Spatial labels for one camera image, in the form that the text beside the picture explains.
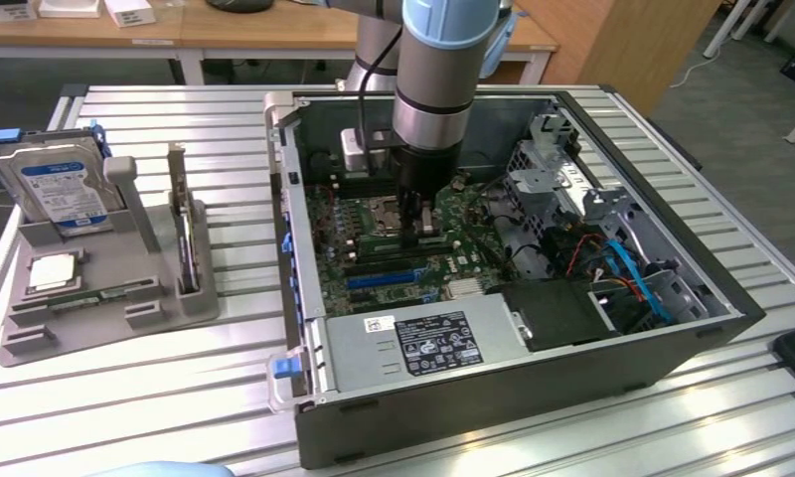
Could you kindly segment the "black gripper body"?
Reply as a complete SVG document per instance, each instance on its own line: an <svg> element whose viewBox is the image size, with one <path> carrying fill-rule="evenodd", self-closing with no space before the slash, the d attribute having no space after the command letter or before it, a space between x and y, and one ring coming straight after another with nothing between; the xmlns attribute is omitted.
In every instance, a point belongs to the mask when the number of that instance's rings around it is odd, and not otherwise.
<svg viewBox="0 0 795 477"><path fill-rule="evenodd" d="M395 179L401 200L432 200L456 175L461 143L445 149L401 146L395 152Z"/></svg>

